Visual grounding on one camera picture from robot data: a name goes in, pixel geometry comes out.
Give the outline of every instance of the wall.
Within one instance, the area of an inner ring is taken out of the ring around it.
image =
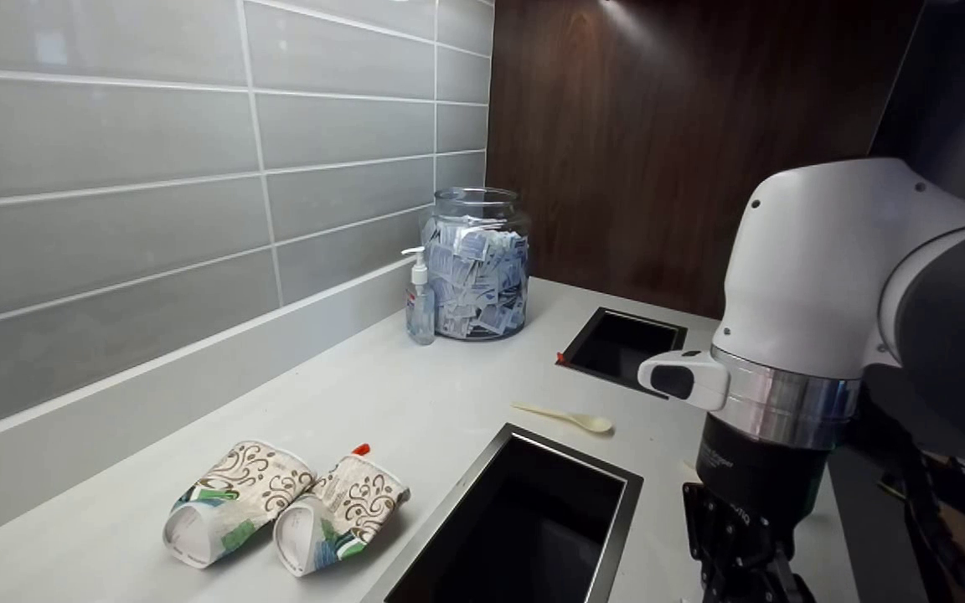
[[[876,151],[965,197],[965,2],[924,2]]]
[[[0,2],[0,419],[387,263],[484,179],[484,0]]]
[[[718,314],[776,166],[871,151],[919,0],[498,0],[488,179],[545,277]]]

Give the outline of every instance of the sink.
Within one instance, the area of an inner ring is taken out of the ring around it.
[[[684,349],[684,337],[688,328],[681,326],[600,309],[561,354],[561,366],[641,388],[641,366],[660,352]]]
[[[506,425],[378,594],[397,603],[600,603],[645,480]]]

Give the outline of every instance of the glass jar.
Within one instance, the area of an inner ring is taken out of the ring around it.
[[[423,259],[438,297],[438,336],[506,337],[525,326],[528,233],[513,189],[437,189]]]

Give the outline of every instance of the gray wall tile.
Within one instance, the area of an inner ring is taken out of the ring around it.
[[[250,166],[245,95],[0,82],[0,193]]]
[[[402,249],[420,245],[423,218],[425,210],[409,210],[277,249],[284,297],[308,297],[397,261]]]
[[[0,206],[0,312],[269,241],[257,178]]]
[[[277,239],[363,220],[413,205],[425,205],[434,159],[397,159],[334,170],[302,170],[270,178],[270,210]]]
[[[438,50],[438,99],[488,99],[488,61],[455,50]]]
[[[234,0],[0,0],[0,69],[245,82]]]
[[[270,312],[270,254],[249,254],[0,322],[0,419]]]
[[[402,30],[413,38],[437,38],[437,14],[438,2],[437,0],[284,0],[306,11],[321,11],[321,14],[334,14],[334,15],[350,15],[360,23],[372,23],[372,26],[388,26],[388,30]]]
[[[478,151],[486,148],[488,107],[438,107],[438,151]]]
[[[434,107],[387,99],[257,98],[269,166],[430,155]]]
[[[466,46],[488,53],[493,44],[493,7],[484,0],[444,0],[438,2],[438,41],[449,46]]]
[[[438,158],[438,188],[484,188],[486,155],[449,155]]]
[[[402,38],[249,7],[250,73],[263,87],[334,95],[434,95],[434,46]]]

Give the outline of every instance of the dark wood panel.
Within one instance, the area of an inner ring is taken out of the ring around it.
[[[919,0],[498,0],[488,179],[536,275],[719,314],[776,166],[871,151]]]

